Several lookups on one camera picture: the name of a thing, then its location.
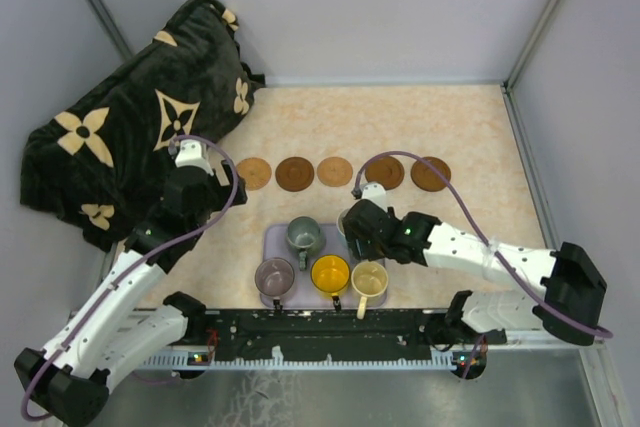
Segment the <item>cream mug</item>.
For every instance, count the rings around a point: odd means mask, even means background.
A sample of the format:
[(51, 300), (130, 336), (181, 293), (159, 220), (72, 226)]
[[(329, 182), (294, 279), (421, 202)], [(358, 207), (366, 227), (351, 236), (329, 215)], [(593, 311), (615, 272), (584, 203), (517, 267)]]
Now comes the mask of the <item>cream mug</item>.
[(363, 320), (367, 308), (377, 306), (380, 299), (386, 294), (389, 276), (386, 268), (380, 263), (361, 262), (352, 270), (351, 285), (359, 297), (356, 318)]

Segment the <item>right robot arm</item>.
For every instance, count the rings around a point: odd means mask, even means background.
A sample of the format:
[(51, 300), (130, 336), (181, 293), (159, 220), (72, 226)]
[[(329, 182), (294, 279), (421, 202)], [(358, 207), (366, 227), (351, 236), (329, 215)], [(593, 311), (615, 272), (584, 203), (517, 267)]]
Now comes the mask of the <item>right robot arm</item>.
[(456, 270), (499, 286), (455, 295), (446, 327), (458, 342), (501, 329), (542, 328), (578, 346), (611, 335), (599, 324), (606, 281), (579, 245), (549, 250), (490, 242), (427, 214), (397, 218), (393, 209), (365, 199), (347, 212), (343, 228), (359, 260)]

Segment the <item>woven rattan coaster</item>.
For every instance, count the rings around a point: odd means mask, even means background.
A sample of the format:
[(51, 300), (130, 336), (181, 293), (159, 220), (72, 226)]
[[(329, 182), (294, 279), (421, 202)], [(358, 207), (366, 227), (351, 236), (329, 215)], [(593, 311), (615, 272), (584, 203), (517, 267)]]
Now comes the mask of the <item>woven rattan coaster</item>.
[(328, 187), (347, 185), (353, 176), (351, 163), (343, 157), (332, 156), (323, 159), (317, 166), (319, 181)]
[(269, 163), (258, 157), (250, 157), (236, 165), (238, 175), (245, 181), (247, 191), (264, 188), (270, 181), (272, 169)]

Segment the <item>white mug blue handle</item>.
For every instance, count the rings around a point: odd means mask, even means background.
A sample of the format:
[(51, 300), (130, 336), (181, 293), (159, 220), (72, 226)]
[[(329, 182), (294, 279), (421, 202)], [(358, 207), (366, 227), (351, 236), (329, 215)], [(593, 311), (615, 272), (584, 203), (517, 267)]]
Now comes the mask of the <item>white mug blue handle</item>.
[(340, 212), (340, 214), (337, 217), (336, 220), (336, 227), (338, 230), (338, 235), (339, 235), (339, 240), (340, 242), (346, 247), (347, 246), (347, 240), (346, 240), (346, 236), (345, 236), (345, 230), (344, 230), (344, 218), (346, 217), (347, 213), (349, 212), (349, 208), (344, 209), (343, 211)]

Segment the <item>dark wooden coaster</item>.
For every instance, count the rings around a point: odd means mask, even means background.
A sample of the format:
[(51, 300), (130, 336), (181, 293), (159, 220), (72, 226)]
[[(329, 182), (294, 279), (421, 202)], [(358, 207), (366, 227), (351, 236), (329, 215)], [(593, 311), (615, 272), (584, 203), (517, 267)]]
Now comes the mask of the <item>dark wooden coaster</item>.
[(415, 161), (411, 168), (411, 179), (421, 190), (427, 192), (438, 192), (446, 188), (446, 181), (451, 180), (450, 167), (442, 159), (437, 157), (424, 157), (430, 164)]
[(276, 167), (277, 184), (288, 192), (300, 192), (308, 188), (315, 178), (312, 163), (303, 157), (289, 157)]
[(404, 166), (392, 156), (384, 156), (372, 162), (365, 169), (366, 180), (381, 184), (387, 191), (399, 187), (404, 177)]

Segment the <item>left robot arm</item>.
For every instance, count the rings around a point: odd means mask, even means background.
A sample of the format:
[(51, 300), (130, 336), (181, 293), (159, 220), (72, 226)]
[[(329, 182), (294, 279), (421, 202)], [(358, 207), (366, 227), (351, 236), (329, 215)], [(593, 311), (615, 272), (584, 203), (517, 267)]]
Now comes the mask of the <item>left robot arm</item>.
[(206, 307), (182, 292), (169, 295), (147, 320), (117, 333), (146, 293), (191, 251), (233, 206), (247, 201), (245, 183), (230, 159), (222, 185), (206, 160), (188, 160), (167, 178), (164, 192), (125, 241), (124, 251), (89, 299), (40, 349), (24, 348), (14, 369), (27, 422), (55, 417), (68, 426), (90, 424), (110, 394), (159, 349), (201, 341)]

